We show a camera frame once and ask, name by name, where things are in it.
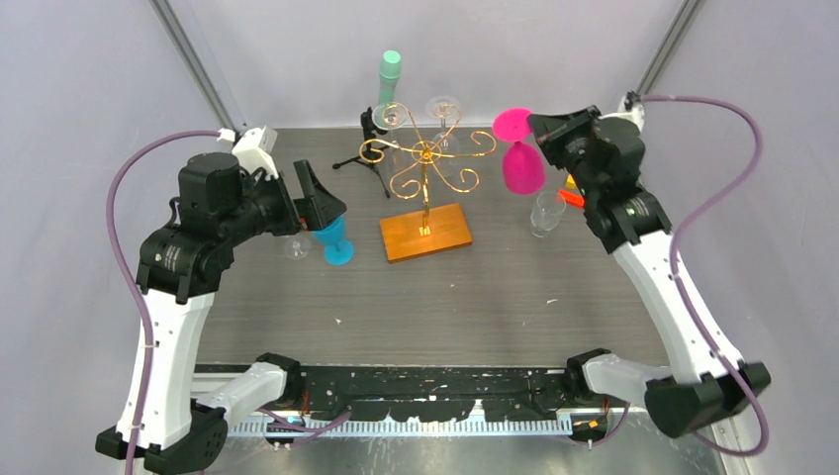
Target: orange wooden base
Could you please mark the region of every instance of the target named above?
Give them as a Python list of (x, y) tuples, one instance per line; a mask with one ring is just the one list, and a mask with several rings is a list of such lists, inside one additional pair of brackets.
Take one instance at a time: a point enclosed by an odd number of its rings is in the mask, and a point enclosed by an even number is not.
[(385, 218), (380, 225), (390, 263), (472, 244), (472, 234), (457, 203), (431, 208), (427, 236), (422, 235), (422, 211)]

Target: purple cable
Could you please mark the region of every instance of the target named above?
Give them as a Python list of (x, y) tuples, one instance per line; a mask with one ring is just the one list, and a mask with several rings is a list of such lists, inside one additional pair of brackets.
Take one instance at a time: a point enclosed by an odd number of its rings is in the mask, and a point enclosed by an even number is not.
[(301, 439), (300, 441), (292, 443), (291, 444), (292, 447), (299, 447), (301, 445), (304, 445), (304, 444), (307, 444), (307, 443), (311, 442), (313, 439), (315, 439), (315, 437), (321, 435), (322, 433), (324, 433), (328, 430), (332, 430), (334, 428), (337, 428), (341, 424), (349, 421), (349, 418), (352, 416), (352, 413), (350, 411), (347, 411), (347, 412), (341, 414), (340, 416), (338, 416), (337, 418), (335, 418), (334, 421), (327, 424), (326, 426), (319, 427), (319, 428), (310, 428), (310, 427), (295, 426), (295, 425), (289, 423), (288, 421), (286, 421), (285, 419), (283, 419), (283, 418), (277, 416), (276, 414), (272, 413), (271, 411), (268, 411), (267, 409), (260, 409), (258, 412), (261, 413), (261, 414), (264, 414), (265, 416), (268, 416), (269, 418), (276, 421), (277, 425), (280, 426), (281, 428), (286, 428), (288, 430), (296, 430), (296, 431), (299, 431), (299, 432), (311, 432), (312, 433), (312, 435), (310, 435), (310, 436), (308, 436), (304, 439)]
[(134, 418), (132, 419), (132, 431), (129, 437), (128, 453), (126, 455), (126, 475), (134, 474), (134, 453), (137, 449), (137, 439), (140, 437), (140, 422), (142, 421), (142, 408), (145, 405), (145, 396), (148, 392), (148, 379), (151, 376), (151, 361), (154, 348), (153, 329), (151, 327), (151, 317), (148, 314), (148, 308), (145, 306), (145, 300), (142, 299), (140, 289), (135, 283), (134, 276), (129, 270), (129, 265), (126, 262), (126, 257), (123, 254), (123, 249), (120, 246), (120, 240), (117, 237), (117, 225), (114, 218), (114, 203), (117, 200), (117, 189), (120, 183), (125, 178), (129, 169), (138, 162), (144, 155), (150, 151), (158, 148), (166, 143), (174, 142), (179, 139), (186, 139), (189, 137), (218, 137), (217, 131), (191, 131), (182, 132), (180, 134), (172, 134), (164, 137), (156, 142), (152, 142), (140, 149), (137, 153), (132, 155), (128, 161), (117, 171), (114, 180), (111, 182), (111, 188), (108, 190), (108, 201), (105, 205), (105, 223), (108, 226), (108, 238), (111, 240), (111, 249), (114, 251), (114, 257), (117, 259), (117, 265), (120, 267), (120, 272), (126, 279), (129, 290), (134, 297), (137, 308), (140, 310), (140, 320), (142, 322), (142, 331), (145, 336), (145, 352), (142, 359), (142, 373), (140, 375), (140, 387), (138, 388), (137, 403), (134, 409)]
[(716, 343), (716, 340), (713, 339), (713, 336), (708, 331), (707, 327), (702, 323), (702, 320), (699, 318), (699, 313), (697, 309), (694, 307), (694, 302), (691, 300), (691, 297), (688, 295), (688, 290), (685, 288), (685, 283), (682, 282), (682, 278), (679, 276), (679, 269), (678, 269), (678, 260), (677, 255), (679, 253), (679, 248), (682, 244), (682, 239), (685, 237), (685, 233), (688, 228), (699, 219), (704, 213), (706, 213), (710, 208), (714, 205), (722, 201), (723, 198), (728, 196), (732, 191), (734, 191), (738, 186), (743, 184), (746, 181), (746, 178), (749, 177), (750, 174), (755, 170), (758, 165), (758, 162), (761, 159), (761, 155), (763, 154), (763, 134), (760, 131), (757, 123), (755, 122), (754, 118), (750, 116), (746, 111), (740, 109), (739, 107), (727, 103), (725, 101), (719, 101), (716, 99), (708, 99), (704, 97), (695, 97), (695, 96), (660, 96), (660, 95), (647, 95), (641, 96), (642, 102), (689, 102), (689, 103), (698, 103), (698, 104), (708, 104), (711, 106), (721, 107), (723, 109), (727, 109), (746, 121), (749, 127), (752, 130), (752, 134), (754, 134), (755, 138), (755, 151), (752, 154), (751, 160), (737, 175), (731, 183), (726, 185), (724, 188), (716, 192), (713, 196), (708, 198), (707, 201), (702, 203), (695, 211), (690, 213), (684, 221), (680, 225), (676, 227), (676, 231), (673, 233), (673, 241), (670, 244), (670, 271), (673, 274), (674, 281), (676, 282), (676, 287), (679, 289), (679, 295), (682, 296), (682, 300), (685, 302), (685, 307), (688, 309), (688, 313), (691, 314), (691, 319), (693, 319), (694, 324), (696, 324), (697, 329), (702, 334), (707, 345), (711, 348), (714, 355), (719, 358), (720, 363), (722, 366), (725, 367), (728, 374), (734, 378), (734, 381), (737, 383), (737, 386), (743, 391), (745, 394), (746, 399), (749, 400), (749, 404), (752, 405), (752, 408), (755, 411), (755, 415), (758, 418), (758, 425), (760, 426), (760, 440), (758, 441), (757, 445), (749, 450), (735, 450), (727, 447), (723, 447), (718, 445), (717, 443), (709, 440), (707, 437), (695, 433), (695, 436), (704, 443), (705, 445), (719, 450), (722, 453), (728, 455), (735, 455), (741, 457), (749, 457), (758, 455), (759, 453), (763, 452), (767, 445), (769, 444), (769, 423), (766, 420), (766, 414), (763, 411), (760, 403), (758, 402), (758, 398), (755, 395), (752, 388), (746, 383), (745, 379), (740, 375), (737, 369), (734, 367), (734, 364), (728, 360), (728, 358), (719, 352), (719, 345)]
[[(347, 422), (349, 420), (349, 418), (352, 416), (352, 414), (350, 412), (346, 412), (346, 413), (341, 414), (337, 418), (335, 418), (334, 421), (332, 421), (331, 423), (329, 423), (326, 426), (323, 426), (321, 428), (310, 428), (310, 427), (295, 426), (295, 425), (289, 423), (288, 421), (286, 421), (285, 419), (277, 416), (276, 414), (274, 414), (274, 413), (272, 413), (272, 412), (270, 412), (266, 409), (259, 409), (259, 410), (257, 410), (257, 412), (261, 413), (261, 414), (264, 414), (265, 416), (268, 416), (269, 418), (273, 419), (274, 421), (276, 421), (276, 423), (272, 423), (272, 424), (276, 424), (277, 426), (280, 426), (282, 428), (287, 428), (287, 429), (295, 430), (295, 431), (298, 431), (298, 432), (311, 432), (312, 433), (312, 435), (310, 435), (310, 436), (308, 436), (308, 437), (306, 437), (306, 438), (304, 438), (304, 439), (302, 439), (298, 442), (294, 442), (294, 443), (289, 444), (290, 448), (297, 448), (301, 445), (306, 445), (307, 443), (311, 442), (312, 440), (314, 440), (316, 437), (318, 437), (322, 433), (326, 432), (327, 430), (337, 428), (341, 424)], [(225, 473), (228, 470), (230, 470), (231, 468), (236, 467), (237, 465), (239, 465), (241, 463), (244, 463), (247, 460), (250, 460), (250, 458), (255, 456), (257, 453), (261, 453), (261, 451), (260, 450), (253, 450), (250, 453), (248, 453), (247, 455), (245, 455), (244, 457), (240, 458), (239, 460), (237, 460), (234, 463), (225, 467), (224, 470), (208, 470), (207, 475), (210, 475), (210, 474), (215, 475), (215, 474)]]

